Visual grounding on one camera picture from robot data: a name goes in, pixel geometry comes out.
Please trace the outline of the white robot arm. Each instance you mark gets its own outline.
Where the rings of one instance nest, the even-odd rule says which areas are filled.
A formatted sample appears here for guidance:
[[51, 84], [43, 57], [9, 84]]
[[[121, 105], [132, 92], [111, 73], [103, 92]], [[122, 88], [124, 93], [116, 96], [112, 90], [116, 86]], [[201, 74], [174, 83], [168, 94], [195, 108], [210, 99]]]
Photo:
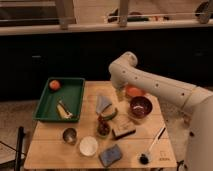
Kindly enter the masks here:
[[213, 91], [145, 72], [138, 58], [127, 51], [109, 64], [112, 86], [129, 83], [173, 104], [191, 117], [184, 171], [213, 171]]

